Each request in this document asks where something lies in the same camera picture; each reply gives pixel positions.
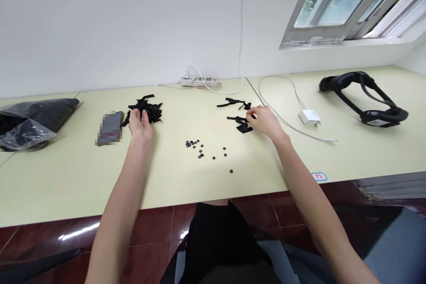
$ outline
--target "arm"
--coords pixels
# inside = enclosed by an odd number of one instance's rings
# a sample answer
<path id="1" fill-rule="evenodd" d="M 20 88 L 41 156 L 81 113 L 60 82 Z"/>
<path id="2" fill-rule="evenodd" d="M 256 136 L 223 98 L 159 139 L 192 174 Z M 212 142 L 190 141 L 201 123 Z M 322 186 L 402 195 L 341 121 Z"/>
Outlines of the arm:
<path id="1" fill-rule="evenodd" d="M 130 113 L 132 139 L 120 176 L 103 212 L 90 256 L 86 284 L 120 281 L 127 259 L 130 236 L 141 204 L 146 158 L 152 128 L 146 111 Z"/>
<path id="2" fill-rule="evenodd" d="M 257 119 L 250 116 L 254 113 Z M 247 120 L 272 139 L 284 169 L 285 183 L 337 281 L 345 284 L 379 283 L 351 246 L 336 212 L 271 109 L 268 106 L 251 108 Z"/>

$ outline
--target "vr headset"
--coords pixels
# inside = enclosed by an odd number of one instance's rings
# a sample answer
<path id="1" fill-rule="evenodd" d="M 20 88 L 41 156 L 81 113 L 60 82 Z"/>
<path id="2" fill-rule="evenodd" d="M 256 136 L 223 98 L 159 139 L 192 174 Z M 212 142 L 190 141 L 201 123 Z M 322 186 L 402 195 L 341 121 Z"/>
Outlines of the vr headset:
<path id="1" fill-rule="evenodd" d="M 352 82 L 361 84 L 364 93 L 373 100 L 386 104 L 390 109 L 386 111 L 367 110 L 362 111 L 352 103 L 343 93 L 342 89 L 347 88 Z M 371 126 L 390 127 L 400 124 L 408 117 L 408 112 L 401 109 L 377 86 L 374 79 L 365 72 L 349 72 L 342 75 L 323 78 L 319 83 L 321 92 L 334 91 L 348 106 L 359 114 L 361 121 Z M 366 87 L 376 91 L 382 98 L 379 100 L 372 96 Z"/>

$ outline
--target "person's right hand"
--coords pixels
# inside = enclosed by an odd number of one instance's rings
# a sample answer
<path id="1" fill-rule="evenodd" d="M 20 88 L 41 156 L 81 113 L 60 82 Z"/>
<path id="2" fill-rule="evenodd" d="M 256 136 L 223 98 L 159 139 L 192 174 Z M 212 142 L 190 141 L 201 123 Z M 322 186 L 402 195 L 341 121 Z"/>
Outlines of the person's right hand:
<path id="1" fill-rule="evenodd" d="M 133 109 L 130 112 L 129 128 L 132 133 L 132 138 L 138 139 L 143 143 L 151 141 L 152 127 L 145 110 L 142 111 L 142 116 L 138 109 Z"/>
<path id="2" fill-rule="evenodd" d="M 257 119 L 253 118 L 252 114 L 256 114 Z M 252 107 L 247 111 L 247 121 L 250 122 L 252 127 L 256 130 L 259 130 L 270 137 L 273 142 L 278 142 L 282 139 L 290 142 L 290 138 L 287 133 L 284 132 L 278 122 L 278 119 L 268 106 L 258 105 L 256 107 Z"/>

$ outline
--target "power adapter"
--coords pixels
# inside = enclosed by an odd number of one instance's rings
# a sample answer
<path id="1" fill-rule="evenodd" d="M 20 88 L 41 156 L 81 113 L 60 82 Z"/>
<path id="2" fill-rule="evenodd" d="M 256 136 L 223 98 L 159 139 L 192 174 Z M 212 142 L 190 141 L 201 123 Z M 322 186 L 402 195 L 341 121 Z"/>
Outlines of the power adapter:
<path id="1" fill-rule="evenodd" d="M 314 125 L 315 127 L 318 124 L 321 125 L 321 119 L 314 110 L 302 110 L 299 112 L 299 117 L 304 124 Z"/>

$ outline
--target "black plastic bag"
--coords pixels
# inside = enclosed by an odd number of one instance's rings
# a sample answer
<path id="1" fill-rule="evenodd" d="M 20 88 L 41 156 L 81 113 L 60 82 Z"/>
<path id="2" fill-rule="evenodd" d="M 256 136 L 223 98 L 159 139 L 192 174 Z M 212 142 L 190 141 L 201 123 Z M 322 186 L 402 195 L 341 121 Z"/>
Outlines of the black plastic bag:
<path id="1" fill-rule="evenodd" d="M 79 104 L 78 99 L 22 102 L 0 109 L 0 148 L 38 150 L 56 136 Z"/>

